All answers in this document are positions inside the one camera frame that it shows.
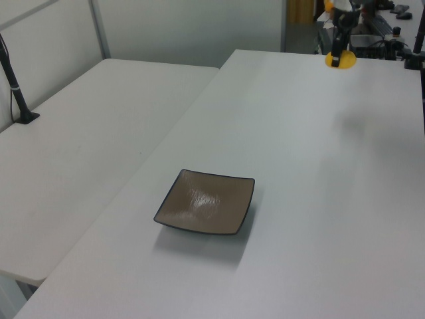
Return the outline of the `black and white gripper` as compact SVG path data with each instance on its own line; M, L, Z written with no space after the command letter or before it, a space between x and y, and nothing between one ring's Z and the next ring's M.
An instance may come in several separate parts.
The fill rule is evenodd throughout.
M337 29L337 36L333 39L331 49L331 66L339 67L342 51L349 50L350 32L358 25L361 13L361 2L346 0L332 1L332 23Z

